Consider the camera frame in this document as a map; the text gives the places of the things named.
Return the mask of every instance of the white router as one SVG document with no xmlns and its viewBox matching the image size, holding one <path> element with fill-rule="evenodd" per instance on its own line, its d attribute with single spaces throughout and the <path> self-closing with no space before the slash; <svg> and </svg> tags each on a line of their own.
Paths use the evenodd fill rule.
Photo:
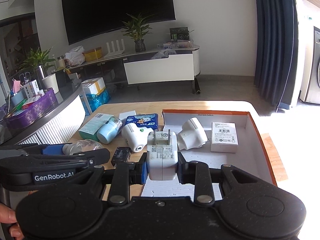
<svg viewBox="0 0 320 240">
<path fill-rule="evenodd" d="M 116 56 L 116 55 L 120 55 L 124 52 L 125 48 L 124 48 L 123 39 L 121 39 L 122 49 L 120 49 L 119 40 L 116 40 L 116 44 L 117 44 L 117 48 L 118 48 L 117 51 L 115 50 L 115 44 L 113 43 L 113 41 L 111 41 L 112 51 L 110 51 L 110 46 L 109 46 L 109 43 L 107 42 L 108 53 L 104 57 Z"/>
</svg>

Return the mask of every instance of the blue plastic bag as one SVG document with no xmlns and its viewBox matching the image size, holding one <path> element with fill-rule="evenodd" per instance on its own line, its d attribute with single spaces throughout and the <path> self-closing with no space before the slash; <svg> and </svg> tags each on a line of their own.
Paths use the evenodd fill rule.
<svg viewBox="0 0 320 240">
<path fill-rule="evenodd" d="M 99 106 L 108 103 L 110 100 L 110 94 L 106 89 L 103 90 L 103 92 L 101 92 L 99 95 L 86 94 L 86 97 L 92 112 L 94 112 Z M 85 115 L 90 115 L 84 100 L 82 99 L 81 101 L 85 110 Z"/>
</svg>

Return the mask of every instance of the pink paper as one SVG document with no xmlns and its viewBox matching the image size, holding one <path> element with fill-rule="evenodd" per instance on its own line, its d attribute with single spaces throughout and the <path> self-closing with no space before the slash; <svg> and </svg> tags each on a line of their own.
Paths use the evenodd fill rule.
<svg viewBox="0 0 320 240">
<path fill-rule="evenodd" d="M 13 82 L 13 93 L 20 91 L 20 80 L 15 80 Z"/>
</svg>

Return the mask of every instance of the curtain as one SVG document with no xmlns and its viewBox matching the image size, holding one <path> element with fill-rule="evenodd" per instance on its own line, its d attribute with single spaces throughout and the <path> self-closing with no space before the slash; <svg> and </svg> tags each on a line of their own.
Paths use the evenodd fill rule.
<svg viewBox="0 0 320 240">
<path fill-rule="evenodd" d="M 254 84 L 272 105 L 290 102 L 297 70 L 295 0 L 256 0 L 258 44 Z"/>
</svg>

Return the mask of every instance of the barcode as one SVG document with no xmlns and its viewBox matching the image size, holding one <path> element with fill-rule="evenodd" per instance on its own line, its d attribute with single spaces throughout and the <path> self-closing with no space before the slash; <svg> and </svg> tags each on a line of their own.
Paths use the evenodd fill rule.
<svg viewBox="0 0 320 240">
<path fill-rule="evenodd" d="M 229 129 L 219 129 L 219 132 L 230 132 Z"/>
</svg>

